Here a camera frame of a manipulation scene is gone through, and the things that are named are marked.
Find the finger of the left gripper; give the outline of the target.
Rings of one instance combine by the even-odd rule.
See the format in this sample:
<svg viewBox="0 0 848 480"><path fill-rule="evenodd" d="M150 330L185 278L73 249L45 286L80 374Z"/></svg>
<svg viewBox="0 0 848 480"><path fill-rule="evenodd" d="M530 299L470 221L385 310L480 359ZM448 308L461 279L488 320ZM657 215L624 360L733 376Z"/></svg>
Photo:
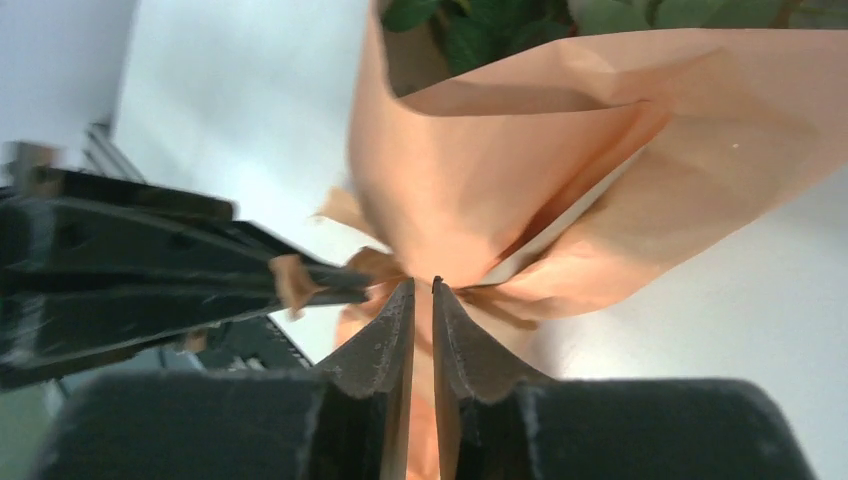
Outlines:
<svg viewBox="0 0 848 480"><path fill-rule="evenodd" d="M76 171L19 169L1 190L5 268L166 274L272 275L269 261L298 254L228 201Z"/></svg>
<svg viewBox="0 0 848 480"><path fill-rule="evenodd" d="M363 300L335 287L308 306ZM122 362L218 323L282 310L274 277L5 268L1 272L1 388L16 390Z"/></svg>

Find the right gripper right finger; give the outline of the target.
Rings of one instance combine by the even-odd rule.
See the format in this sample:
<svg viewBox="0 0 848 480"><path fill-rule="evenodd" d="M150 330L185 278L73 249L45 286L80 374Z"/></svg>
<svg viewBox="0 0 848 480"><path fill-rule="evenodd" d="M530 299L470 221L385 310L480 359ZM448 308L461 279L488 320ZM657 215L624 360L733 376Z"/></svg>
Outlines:
<svg viewBox="0 0 848 480"><path fill-rule="evenodd" d="M557 380L432 286L445 479L811 479L780 409L732 379Z"/></svg>

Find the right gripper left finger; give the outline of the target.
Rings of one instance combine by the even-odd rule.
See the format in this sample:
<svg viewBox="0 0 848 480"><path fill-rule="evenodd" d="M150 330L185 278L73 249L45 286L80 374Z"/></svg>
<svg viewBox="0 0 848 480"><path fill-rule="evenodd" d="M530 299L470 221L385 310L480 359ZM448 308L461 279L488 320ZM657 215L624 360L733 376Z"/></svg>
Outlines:
<svg viewBox="0 0 848 480"><path fill-rule="evenodd" d="M102 376L60 411L33 479L402 479L415 286L308 370Z"/></svg>

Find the tan ribbon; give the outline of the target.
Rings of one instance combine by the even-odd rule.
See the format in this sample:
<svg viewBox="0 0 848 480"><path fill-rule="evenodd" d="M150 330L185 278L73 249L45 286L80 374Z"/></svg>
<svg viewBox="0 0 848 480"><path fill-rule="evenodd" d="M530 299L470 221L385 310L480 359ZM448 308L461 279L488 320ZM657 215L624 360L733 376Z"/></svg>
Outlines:
<svg viewBox="0 0 848 480"><path fill-rule="evenodd" d="M359 203L346 190L333 187L316 212L322 219L334 221L360 233L369 234ZM335 287L329 277L320 279L316 271L307 269L306 259L298 254L285 254L272 258L269 270L279 300L290 310L289 317L297 320L308 303L315 303L320 295L327 296ZM347 338L360 330L385 306L392 291L410 277L395 257L372 247L362 247L347 262L333 272L334 279L343 283L354 275L363 276L350 287L364 293L361 301L350 301L340 318L340 334ZM453 291L479 325L494 330L509 328L515 331L534 331L538 323L515 314L512 307L503 308L496 303L495 290L490 287L468 287Z"/></svg>

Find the beige wrapping paper sheet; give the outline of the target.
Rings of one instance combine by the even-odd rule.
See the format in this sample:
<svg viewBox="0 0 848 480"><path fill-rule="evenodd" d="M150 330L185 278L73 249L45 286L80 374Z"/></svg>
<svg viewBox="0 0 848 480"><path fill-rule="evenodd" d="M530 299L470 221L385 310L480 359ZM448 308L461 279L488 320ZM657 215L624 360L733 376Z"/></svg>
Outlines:
<svg viewBox="0 0 848 480"><path fill-rule="evenodd" d="M847 33L554 40L453 76L371 1L348 143L377 250L416 287L405 479L440 478L431 284L568 378L738 377L847 475Z"/></svg>

